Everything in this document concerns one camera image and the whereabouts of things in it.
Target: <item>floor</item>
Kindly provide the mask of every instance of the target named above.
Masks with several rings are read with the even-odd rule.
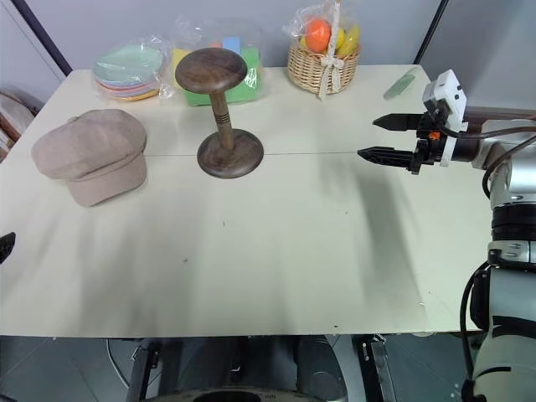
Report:
[[[327,336],[327,340],[338,357],[349,401],[365,402],[351,337]],[[204,341],[185,341],[181,367],[188,365]],[[127,379],[136,346],[134,341],[111,340],[112,355]],[[449,334],[427,338],[391,335],[385,348],[398,402],[461,400],[464,368],[458,338]],[[296,366],[285,355],[273,353],[274,370],[283,378],[281,386],[291,388]],[[147,397],[156,395],[158,371],[153,370]],[[111,367],[105,340],[0,337],[0,394],[18,402],[116,402],[125,400],[126,388]]]

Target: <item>beige cap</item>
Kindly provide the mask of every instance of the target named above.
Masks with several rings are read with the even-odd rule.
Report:
[[[118,109],[88,111],[35,142],[32,159],[50,178],[62,178],[75,201],[98,204],[140,186],[147,176],[147,134]]]

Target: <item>white ribbon bow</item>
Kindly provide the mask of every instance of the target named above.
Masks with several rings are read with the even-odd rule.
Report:
[[[329,80],[329,71],[332,72],[332,89],[333,92],[339,92],[341,90],[341,68],[344,67],[344,61],[334,56],[323,56],[320,63],[324,66],[324,72],[320,80],[320,90],[318,97],[324,100],[327,94],[327,81]]]

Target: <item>orange fruit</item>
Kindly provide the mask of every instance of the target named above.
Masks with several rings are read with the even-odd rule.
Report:
[[[314,18],[309,21],[305,28],[305,41],[309,50],[315,53],[321,53],[327,49],[329,38],[332,35],[332,28],[329,23],[320,18]]]

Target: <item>cap brim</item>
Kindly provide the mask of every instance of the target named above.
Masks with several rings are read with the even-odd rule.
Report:
[[[125,166],[102,176],[78,182],[67,181],[67,187],[75,201],[83,207],[90,207],[105,199],[132,190],[145,182],[147,165],[140,153]]]

